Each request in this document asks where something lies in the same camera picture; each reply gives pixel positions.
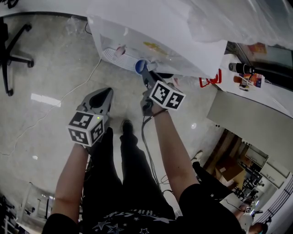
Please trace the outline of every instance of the black pants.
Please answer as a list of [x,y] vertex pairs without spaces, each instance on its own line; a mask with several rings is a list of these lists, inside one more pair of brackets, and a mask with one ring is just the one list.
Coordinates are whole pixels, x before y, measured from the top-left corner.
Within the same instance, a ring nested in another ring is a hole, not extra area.
[[161,217],[175,218],[152,177],[144,152],[137,147],[137,138],[126,133],[120,140],[123,184],[113,161],[112,128],[91,149],[93,167],[83,185],[83,220],[91,225],[112,212],[131,209],[152,210]]
[[232,193],[224,184],[203,169],[199,162],[193,163],[192,167],[201,180],[200,184],[204,186],[205,190],[213,199],[219,199],[220,202],[221,199],[224,199]]

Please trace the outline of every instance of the gray tiled floor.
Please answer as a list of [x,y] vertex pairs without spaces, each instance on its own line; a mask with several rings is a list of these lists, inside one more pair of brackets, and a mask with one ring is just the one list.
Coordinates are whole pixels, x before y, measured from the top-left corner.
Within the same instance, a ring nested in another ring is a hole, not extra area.
[[[99,56],[92,36],[84,32],[84,21],[42,15],[14,16],[5,21],[11,37],[24,23],[31,22],[33,29],[29,33],[24,32],[14,53],[30,55],[35,59],[35,66],[31,69],[16,63],[9,67],[10,82],[15,91],[13,97],[5,94],[3,82],[0,82],[0,152],[9,154],[16,138],[51,108],[48,104],[31,100],[31,94],[61,100],[67,92],[87,80]],[[11,156],[0,156],[0,191],[18,203],[30,181],[37,187],[54,192],[73,145],[65,126],[85,95],[108,86],[114,89],[110,112],[114,128],[114,163],[122,178],[120,121],[125,117],[133,121],[138,145],[145,150],[141,141],[139,103],[145,88],[135,73],[102,61],[89,82],[69,94],[61,107],[53,109],[19,139]],[[198,79],[190,77],[179,77],[179,88],[187,97],[180,111],[171,115],[190,157],[202,149],[204,162],[222,133],[222,128],[215,127],[206,118],[217,90],[212,86],[202,89]],[[191,128],[193,123],[197,124],[195,129]],[[165,171],[153,122],[146,126],[145,135],[160,179]],[[34,155],[38,156],[38,160],[32,159]],[[177,207],[172,195],[166,194],[166,198],[174,208]]]

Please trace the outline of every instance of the office chair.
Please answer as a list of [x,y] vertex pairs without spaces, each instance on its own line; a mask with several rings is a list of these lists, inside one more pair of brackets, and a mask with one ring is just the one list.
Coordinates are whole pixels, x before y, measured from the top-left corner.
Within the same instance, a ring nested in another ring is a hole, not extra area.
[[5,91],[8,96],[13,95],[13,89],[8,89],[8,77],[7,77],[7,66],[10,65],[12,61],[20,62],[20,63],[27,63],[27,66],[29,68],[32,68],[34,66],[33,59],[24,59],[24,58],[17,58],[10,55],[11,50],[15,46],[17,40],[21,36],[24,30],[27,32],[30,31],[32,26],[30,24],[25,24],[21,30],[16,34],[16,36],[13,38],[13,40],[10,42],[9,46],[5,47],[5,41],[8,40],[8,26],[4,23],[3,17],[0,17],[0,66],[2,66],[2,73],[3,73],[3,80],[4,80],[4,86]]

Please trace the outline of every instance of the chair wheel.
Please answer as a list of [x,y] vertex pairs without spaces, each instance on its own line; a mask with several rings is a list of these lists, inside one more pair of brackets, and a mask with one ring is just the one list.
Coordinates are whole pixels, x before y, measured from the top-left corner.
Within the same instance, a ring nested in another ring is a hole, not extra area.
[[33,60],[27,63],[27,66],[29,68],[32,68],[34,65],[35,65],[35,62]]
[[27,32],[29,32],[33,28],[31,24],[27,24],[26,26],[27,26],[26,27]]
[[9,97],[11,97],[13,95],[13,89],[10,89],[7,94]]

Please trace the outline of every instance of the black t-shirt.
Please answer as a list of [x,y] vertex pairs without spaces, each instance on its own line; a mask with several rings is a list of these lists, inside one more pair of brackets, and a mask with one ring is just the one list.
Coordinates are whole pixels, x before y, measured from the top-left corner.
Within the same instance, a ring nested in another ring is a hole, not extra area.
[[[210,198],[199,184],[182,193],[179,206],[183,216],[177,220],[158,217],[151,210],[115,211],[87,227],[90,234],[152,233],[242,233],[236,217],[222,204]],[[43,234],[79,233],[77,224],[62,214],[51,215]]]

